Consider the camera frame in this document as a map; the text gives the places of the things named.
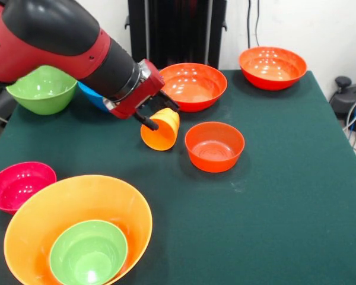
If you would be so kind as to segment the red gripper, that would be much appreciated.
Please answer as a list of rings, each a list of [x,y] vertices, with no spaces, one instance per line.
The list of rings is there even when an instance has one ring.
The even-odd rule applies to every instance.
[[[140,114],[137,108],[157,94],[158,102],[161,106],[178,112],[180,110],[179,104],[161,90],[163,86],[164,81],[158,69],[152,62],[143,59],[135,65],[131,78],[117,94],[121,98],[114,100],[104,98],[103,104],[117,118],[127,119],[134,116],[136,120],[148,129],[156,131],[159,129],[158,124],[149,117]]]

